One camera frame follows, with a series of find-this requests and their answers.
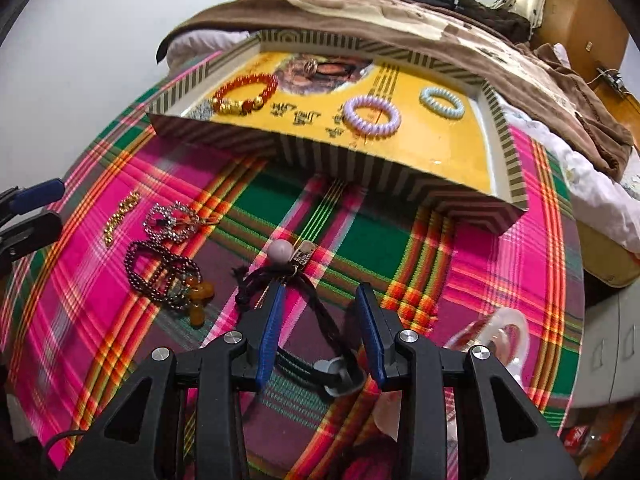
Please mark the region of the black hair tie pink bead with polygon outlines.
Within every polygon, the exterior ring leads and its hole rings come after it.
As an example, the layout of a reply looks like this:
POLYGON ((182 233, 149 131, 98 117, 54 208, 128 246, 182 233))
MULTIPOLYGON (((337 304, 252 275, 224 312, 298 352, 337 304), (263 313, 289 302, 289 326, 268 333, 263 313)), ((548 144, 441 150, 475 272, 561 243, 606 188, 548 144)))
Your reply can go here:
POLYGON ((357 353, 343 336, 317 287, 306 274, 317 245, 310 240, 295 244, 273 240, 267 263, 255 270, 238 266, 232 274, 238 283, 236 308, 242 316, 262 306, 269 285, 284 286, 280 338, 273 370, 308 389, 339 398, 360 390, 366 382, 357 353))

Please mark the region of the grey drawer nightstand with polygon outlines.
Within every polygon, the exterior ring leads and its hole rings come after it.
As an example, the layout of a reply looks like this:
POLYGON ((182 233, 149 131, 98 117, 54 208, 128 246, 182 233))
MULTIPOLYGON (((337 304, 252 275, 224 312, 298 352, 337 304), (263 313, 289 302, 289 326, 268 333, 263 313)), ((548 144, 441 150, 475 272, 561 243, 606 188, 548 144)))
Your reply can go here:
POLYGON ((586 310, 574 408, 638 398, 639 338, 639 281, 586 310))

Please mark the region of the yellow striped tray box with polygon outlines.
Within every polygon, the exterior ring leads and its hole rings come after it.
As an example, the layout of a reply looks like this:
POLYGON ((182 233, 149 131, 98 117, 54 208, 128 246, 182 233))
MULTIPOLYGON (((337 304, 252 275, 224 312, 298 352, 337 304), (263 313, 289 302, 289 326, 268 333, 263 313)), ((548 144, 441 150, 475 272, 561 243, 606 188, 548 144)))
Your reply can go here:
POLYGON ((413 50, 262 30, 180 75, 146 112, 161 136, 273 157, 490 232, 528 211, 495 89, 413 50))

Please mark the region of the bed with floral sheet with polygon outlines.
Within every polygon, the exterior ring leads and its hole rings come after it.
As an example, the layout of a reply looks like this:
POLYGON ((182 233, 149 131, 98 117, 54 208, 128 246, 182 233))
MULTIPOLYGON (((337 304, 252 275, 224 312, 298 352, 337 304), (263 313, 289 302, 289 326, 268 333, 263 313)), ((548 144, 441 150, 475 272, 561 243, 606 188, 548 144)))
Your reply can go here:
MULTIPOLYGON (((227 50, 250 33, 192 30, 172 40, 166 58, 157 61, 179 66, 199 54, 227 50)), ((639 202, 623 187, 623 177, 615 181, 602 174, 543 122, 499 96, 509 124, 542 144, 560 163, 578 225, 585 270, 615 288, 638 281, 639 202)))

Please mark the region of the wooden headboard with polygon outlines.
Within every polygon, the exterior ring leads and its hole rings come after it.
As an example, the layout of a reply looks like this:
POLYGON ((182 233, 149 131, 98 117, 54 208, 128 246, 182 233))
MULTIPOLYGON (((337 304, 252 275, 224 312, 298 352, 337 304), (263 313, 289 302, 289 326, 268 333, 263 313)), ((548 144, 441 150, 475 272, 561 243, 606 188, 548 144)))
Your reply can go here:
POLYGON ((617 91, 604 78, 594 85, 594 93, 611 115, 631 132, 634 143, 639 144, 639 101, 630 93, 617 91))

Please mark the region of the brown plush blanket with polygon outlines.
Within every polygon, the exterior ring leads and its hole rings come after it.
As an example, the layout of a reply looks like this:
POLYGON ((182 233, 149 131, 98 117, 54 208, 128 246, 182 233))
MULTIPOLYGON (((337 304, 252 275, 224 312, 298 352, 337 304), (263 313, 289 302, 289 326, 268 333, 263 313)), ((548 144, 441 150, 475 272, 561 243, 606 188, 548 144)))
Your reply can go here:
POLYGON ((543 122, 615 181, 634 149, 631 132, 550 44, 529 50, 454 11, 406 0, 232 0, 177 25, 160 42, 156 58, 163 61, 172 40, 197 29, 335 32, 413 50, 483 77, 506 102, 543 122))

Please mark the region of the dark bag by window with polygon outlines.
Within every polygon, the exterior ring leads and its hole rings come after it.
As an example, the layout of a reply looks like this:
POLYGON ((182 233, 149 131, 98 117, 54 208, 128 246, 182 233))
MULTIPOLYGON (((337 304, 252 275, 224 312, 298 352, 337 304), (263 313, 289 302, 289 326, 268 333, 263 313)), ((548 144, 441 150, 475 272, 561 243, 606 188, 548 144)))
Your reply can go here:
POLYGON ((506 9, 490 8, 476 0, 458 0, 456 11, 484 24, 514 44, 525 44, 532 32, 527 18, 506 9))

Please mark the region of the wooden wardrobe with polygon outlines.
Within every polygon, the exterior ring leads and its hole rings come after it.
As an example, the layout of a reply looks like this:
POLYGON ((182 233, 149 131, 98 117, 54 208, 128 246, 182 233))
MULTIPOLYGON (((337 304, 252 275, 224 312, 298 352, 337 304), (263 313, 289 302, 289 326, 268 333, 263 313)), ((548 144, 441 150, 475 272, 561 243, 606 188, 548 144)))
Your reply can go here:
POLYGON ((546 0, 532 47, 562 44, 570 66, 585 80, 600 68, 620 68, 629 32, 608 0, 546 0))

